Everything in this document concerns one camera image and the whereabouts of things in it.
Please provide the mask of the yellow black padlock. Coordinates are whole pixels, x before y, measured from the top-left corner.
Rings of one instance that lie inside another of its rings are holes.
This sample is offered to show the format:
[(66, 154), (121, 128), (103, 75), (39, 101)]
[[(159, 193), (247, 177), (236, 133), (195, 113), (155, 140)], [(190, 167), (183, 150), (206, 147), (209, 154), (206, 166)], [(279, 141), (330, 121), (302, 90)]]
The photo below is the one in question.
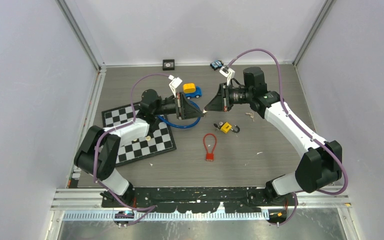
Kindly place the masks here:
[(228, 122), (219, 122), (213, 124), (215, 128), (222, 131), (223, 133), (227, 134), (229, 131), (237, 134), (240, 132), (240, 128), (237, 125), (232, 126)]

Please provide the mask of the red cable seal tag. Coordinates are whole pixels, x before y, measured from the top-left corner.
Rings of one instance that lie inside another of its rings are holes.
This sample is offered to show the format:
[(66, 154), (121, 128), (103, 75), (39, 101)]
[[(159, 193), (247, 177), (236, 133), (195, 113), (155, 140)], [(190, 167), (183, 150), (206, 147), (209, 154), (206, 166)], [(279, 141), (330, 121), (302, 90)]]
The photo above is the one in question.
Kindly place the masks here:
[[(213, 139), (214, 139), (214, 144), (212, 145), (211, 151), (209, 151), (209, 146), (206, 144), (207, 137), (213, 137)], [(216, 135), (213, 133), (207, 133), (204, 135), (202, 142), (203, 142), (204, 149), (205, 149), (205, 160), (207, 162), (213, 162), (215, 159), (214, 151), (215, 151), (215, 149), (217, 147), (217, 143), (218, 143)]]

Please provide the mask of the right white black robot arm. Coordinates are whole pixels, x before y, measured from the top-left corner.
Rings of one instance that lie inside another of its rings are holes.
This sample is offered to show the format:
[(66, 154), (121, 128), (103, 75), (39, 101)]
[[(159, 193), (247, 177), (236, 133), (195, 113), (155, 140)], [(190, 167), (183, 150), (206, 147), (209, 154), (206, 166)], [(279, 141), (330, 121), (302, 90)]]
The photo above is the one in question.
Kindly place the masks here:
[(264, 195), (268, 203), (279, 205), (290, 193), (312, 193), (342, 178), (341, 145), (317, 135), (292, 112), (279, 93), (268, 90), (260, 67), (246, 68), (244, 83), (237, 87), (231, 83), (235, 80), (232, 68), (223, 66), (219, 72), (226, 77), (226, 82), (219, 84), (217, 94), (204, 111), (228, 112), (234, 105), (248, 104), (283, 134), (300, 157), (294, 172), (266, 183)]

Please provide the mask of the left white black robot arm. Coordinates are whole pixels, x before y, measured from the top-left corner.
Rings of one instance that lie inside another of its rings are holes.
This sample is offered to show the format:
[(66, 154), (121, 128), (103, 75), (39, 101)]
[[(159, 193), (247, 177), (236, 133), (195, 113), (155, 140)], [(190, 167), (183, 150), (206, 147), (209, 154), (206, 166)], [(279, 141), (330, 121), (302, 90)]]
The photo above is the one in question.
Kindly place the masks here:
[(116, 170), (116, 160), (122, 144), (144, 138), (157, 129), (160, 115), (175, 114), (180, 120), (200, 118), (202, 110), (187, 99), (184, 93), (162, 98), (154, 89), (141, 95), (138, 109), (133, 109), (133, 119), (107, 129), (91, 126), (73, 159), (73, 164), (93, 176), (114, 193), (114, 200), (121, 207), (133, 202), (131, 183)]

